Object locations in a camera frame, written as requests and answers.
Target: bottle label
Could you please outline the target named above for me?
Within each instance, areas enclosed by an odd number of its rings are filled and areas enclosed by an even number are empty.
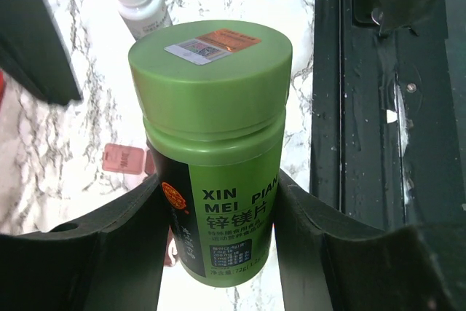
[[[169,27],[173,24],[166,5],[164,5],[163,8],[161,8],[161,10],[154,16],[145,20],[134,21],[123,18],[123,21],[136,40],[156,31],[157,29]]]
[[[151,148],[184,266],[210,286],[234,286],[265,264],[282,143],[234,165],[171,160]]]
[[[143,149],[108,143],[103,150],[102,169],[114,173],[139,175],[143,172],[144,158]]]
[[[260,42],[260,39],[223,28],[170,45],[165,51],[197,65],[205,65]]]

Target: white marble countertop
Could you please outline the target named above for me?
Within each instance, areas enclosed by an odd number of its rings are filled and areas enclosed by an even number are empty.
[[[102,170],[103,147],[144,148],[141,110],[127,64],[134,39],[114,0],[48,0],[71,55],[84,101],[67,108],[35,101],[8,80],[0,108],[0,232],[20,235],[84,215],[142,180]],[[314,0],[167,0],[173,22],[247,20],[293,43],[293,72],[281,167],[309,188]],[[236,288],[210,288],[180,264],[166,268],[159,310],[173,308],[175,285],[192,291],[192,310],[283,310],[276,250],[257,277]]]

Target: white sticker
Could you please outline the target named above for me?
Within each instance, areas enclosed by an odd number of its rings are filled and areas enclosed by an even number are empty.
[[[198,39],[186,40],[179,44],[170,45],[165,48],[165,51],[179,58],[184,58],[196,65],[205,65],[206,63],[232,54],[232,52],[214,47],[212,44],[205,43]]]

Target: supplement bottle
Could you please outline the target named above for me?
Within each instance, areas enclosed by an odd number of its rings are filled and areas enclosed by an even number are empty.
[[[291,58],[280,32],[231,20],[163,28],[129,52],[181,263],[209,286],[267,260]]]
[[[165,0],[117,0],[117,9],[136,40],[172,25]]]

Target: black label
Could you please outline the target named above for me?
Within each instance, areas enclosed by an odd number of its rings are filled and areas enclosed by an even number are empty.
[[[189,166],[167,158],[150,144],[149,148],[154,157],[165,199],[170,207],[170,225],[181,261],[192,272],[205,277]]]

